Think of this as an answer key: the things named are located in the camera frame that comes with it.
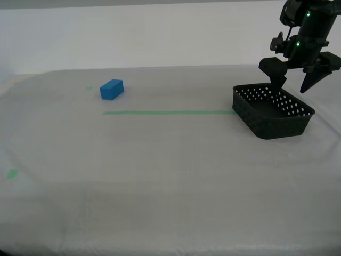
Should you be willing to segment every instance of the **white surface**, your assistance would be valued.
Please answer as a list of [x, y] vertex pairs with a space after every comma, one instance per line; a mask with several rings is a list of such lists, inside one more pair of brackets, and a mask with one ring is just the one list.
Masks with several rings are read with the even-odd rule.
[[[301, 95], [318, 113], [305, 133], [270, 141], [237, 115], [102, 115], [231, 110], [232, 86], [267, 81], [257, 67], [56, 71], [20, 82], [0, 98], [0, 248], [339, 255], [341, 147], [330, 122], [339, 112], [320, 112], [340, 109], [340, 76], [331, 77]], [[103, 101], [99, 87], [112, 78], [125, 93]], [[291, 80], [296, 91], [301, 82]], [[10, 169], [16, 178], [5, 178]]]
[[[258, 64], [284, 1], [0, 10], [0, 66], [51, 70]], [[329, 51], [341, 55], [341, 19]]]

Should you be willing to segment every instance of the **blue block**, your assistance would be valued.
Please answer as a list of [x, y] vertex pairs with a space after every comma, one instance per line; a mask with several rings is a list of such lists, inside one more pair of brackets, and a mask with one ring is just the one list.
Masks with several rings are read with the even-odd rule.
[[124, 92], [123, 81], [113, 79], [100, 88], [101, 97], [103, 100], [113, 100]]

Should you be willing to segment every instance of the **perforated basket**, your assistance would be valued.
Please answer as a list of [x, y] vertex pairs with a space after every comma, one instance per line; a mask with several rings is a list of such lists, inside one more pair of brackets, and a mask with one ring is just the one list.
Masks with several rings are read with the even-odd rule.
[[315, 110], [281, 89], [272, 93], [270, 83], [233, 87], [232, 108], [262, 139], [301, 135]]

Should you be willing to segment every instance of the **black plastic basket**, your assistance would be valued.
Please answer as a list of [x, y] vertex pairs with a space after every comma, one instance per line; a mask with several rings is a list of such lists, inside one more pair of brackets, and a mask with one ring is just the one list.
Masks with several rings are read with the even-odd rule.
[[233, 87], [232, 108], [261, 139], [301, 135], [315, 110], [283, 89], [274, 94], [270, 88], [270, 83]]

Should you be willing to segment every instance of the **green tape line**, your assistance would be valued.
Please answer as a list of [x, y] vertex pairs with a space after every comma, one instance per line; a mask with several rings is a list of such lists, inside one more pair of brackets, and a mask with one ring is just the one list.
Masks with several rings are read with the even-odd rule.
[[18, 175], [18, 172], [19, 171], [16, 170], [16, 169], [10, 169], [8, 174], [7, 174], [7, 176], [6, 176], [6, 179], [13, 179], [13, 178], [15, 178], [15, 176]]
[[103, 115], [234, 115], [234, 111], [225, 110], [171, 110], [171, 111], [139, 111], [139, 110], [126, 110], [126, 111], [104, 111]]

